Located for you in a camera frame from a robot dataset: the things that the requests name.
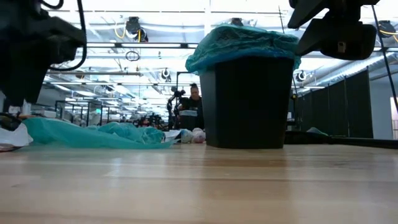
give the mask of bin liner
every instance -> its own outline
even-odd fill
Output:
[[[23,123],[34,144],[61,144],[80,148],[162,149],[176,141],[163,142],[155,128],[136,128],[128,123],[109,123],[95,129],[50,118],[30,118]]]
[[[216,63],[247,56],[285,57],[294,60],[298,69],[300,57],[294,54],[299,38],[255,27],[223,24],[213,29],[189,56],[188,72],[202,72]]]

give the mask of dark shirt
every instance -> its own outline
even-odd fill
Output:
[[[195,122],[196,128],[205,128],[205,119],[203,118],[203,107],[201,105],[201,97],[199,100],[194,100],[192,97],[189,98],[189,110],[195,110],[198,113],[197,120]]]

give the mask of wooden tabletop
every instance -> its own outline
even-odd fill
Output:
[[[398,151],[178,145],[0,154],[0,223],[398,223]]]

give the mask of person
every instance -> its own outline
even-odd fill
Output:
[[[199,96],[199,87],[196,83],[191,84],[191,97],[187,101],[187,105],[181,106],[180,110],[195,110],[198,116],[195,121],[195,127],[204,129],[205,119],[203,118],[203,107],[201,103],[201,97]]]

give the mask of ceiling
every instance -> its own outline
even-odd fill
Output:
[[[57,4],[58,0],[46,0],[50,4]],[[397,25],[398,15],[390,9],[395,5],[393,0],[383,0],[376,5],[379,20],[390,20]],[[89,47],[86,62],[76,74],[59,74],[49,72],[45,83],[52,85],[60,91],[67,91],[71,98],[83,97],[115,98],[103,100],[106,105],[117,106],[118,110],[125,111],[154,111],[166,116],[165,106],[171,97],[171,86],[177,81],[177,72],[184,72],[185,61],[195,49],[140,49],[115,48],[113,43],[131,43],[132,38],[123,36],[124,23],[128,17],[138,16],[140,24],[145,29],[150,43],[199,43],[205,34],[222,23],[228,22],[232,17],[243,19],[245,26],[256,26],[265,30],[284,31],[287,34],[301,37],[306,24],[299,30],[286,28],[292,9],[288,0],[263,1],[263,0],[145,0],[145,1],[94,1],[84,0],[87,39],[89,43],[110,44],[110,47]],[[80,27],[80,20],[75,1],[65,1],[59,11],[49,10],[51,16],[58,16]],[[316,17],[323,17],[326,11]],[[361,20],[367,24],[374,24],[373,13],[370,7],[363,7]],[[393,37],[385,39],[387,47],[398,47],[398,40]],[[140,60],[130,62],[126,60],[126,52],[134,50],[140,55]],[[374,52],[373,61],[362,61],[362,67],[379,60],[381,53]],[[76,60],[65,63],[70,67],[78,63],[81,58],[81,49]],[[356,71],[362,69],[358,63],[353,67],[352,62],[328,58],[319,52],[312,52],[302,58],[299,71],[303,70],[308,76],[307,80],[297,85],[321,85],[322,80],[333,80],[336,76],[344,75],[344,70]],[[170,72],[171,83],[166,83],[162,72],[167,68]],[[125,85],[108,85],[113,88],[107,91],[104,82],[124,83]],[[198,76],[181,74],[179,84],[189,89],[190,83],[199,83]]]

